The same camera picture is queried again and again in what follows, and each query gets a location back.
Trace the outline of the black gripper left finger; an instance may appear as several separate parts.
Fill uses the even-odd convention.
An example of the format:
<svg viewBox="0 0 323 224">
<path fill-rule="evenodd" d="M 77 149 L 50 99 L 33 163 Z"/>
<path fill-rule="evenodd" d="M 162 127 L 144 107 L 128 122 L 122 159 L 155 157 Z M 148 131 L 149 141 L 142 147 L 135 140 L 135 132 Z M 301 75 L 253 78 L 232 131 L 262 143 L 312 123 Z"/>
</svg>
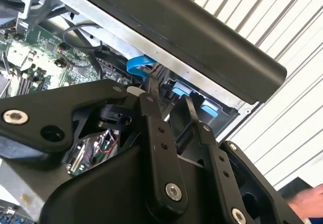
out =
<svg viewBox="0 0 323 224">
<path fill-rule="evenodd" d="M 115 129 L 138 136 L 142 106 L 160 112 L 158 94 L 136 95 L 108 79 L 2 99 L 1 158 L 8 171 L 1 170 L 1 178 L 8 180 L 9 191 L 26 190 L 43 207 L 71 180 L 62 167 L 70 149 L 111 129 L 109 111 L 131 120 L 117 121 Z"/>
</svg>

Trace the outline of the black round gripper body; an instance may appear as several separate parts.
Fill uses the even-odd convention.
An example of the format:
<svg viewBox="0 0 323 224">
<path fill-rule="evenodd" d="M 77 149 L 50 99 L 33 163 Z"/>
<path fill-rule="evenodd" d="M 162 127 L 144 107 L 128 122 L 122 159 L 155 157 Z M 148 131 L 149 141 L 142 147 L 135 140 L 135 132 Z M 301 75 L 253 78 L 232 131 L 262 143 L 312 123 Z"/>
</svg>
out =
<svg viewBox="0 0 323 224">
<path fill-rule="evenodd" d="M 180 125 L 194 143 L 188 109 Z M 41 223 L 213 223 L 203 160 L 178 157 L 159 110 L 142 106 L 132 147 L 59 186 Z"/>
</svg>

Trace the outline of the person's hand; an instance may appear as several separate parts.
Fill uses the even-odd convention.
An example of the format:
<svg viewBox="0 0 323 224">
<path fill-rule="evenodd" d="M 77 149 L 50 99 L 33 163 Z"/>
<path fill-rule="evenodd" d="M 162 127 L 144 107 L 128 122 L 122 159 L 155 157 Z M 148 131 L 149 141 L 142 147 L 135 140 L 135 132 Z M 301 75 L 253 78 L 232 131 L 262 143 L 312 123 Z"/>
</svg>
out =
<svg viewBox="0 0 323 224">
<path fill-rule="evenodd" d="M 322 184 L 299 192 L 287 203 L 301 220 L 322 218 Z"/>
</svg>

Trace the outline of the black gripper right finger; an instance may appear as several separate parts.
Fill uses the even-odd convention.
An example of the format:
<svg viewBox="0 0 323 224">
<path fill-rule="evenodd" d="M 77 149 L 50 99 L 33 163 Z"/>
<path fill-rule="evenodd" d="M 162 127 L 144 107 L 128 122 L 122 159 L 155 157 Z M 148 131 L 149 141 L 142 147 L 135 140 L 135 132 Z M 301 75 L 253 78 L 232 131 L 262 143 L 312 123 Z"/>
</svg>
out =
<svg viewBox="0 0 323 224">
<path fill-rule="evenodd" d="M 185 97 L 194 143 L 185 152 L 203 160 L 207 191 L 214 208 L 214 223 L 301 223 L 242 150 L 233 142 L 217 145 L 211 128 L 201 122 L 192 102 Z"/>
</svg>

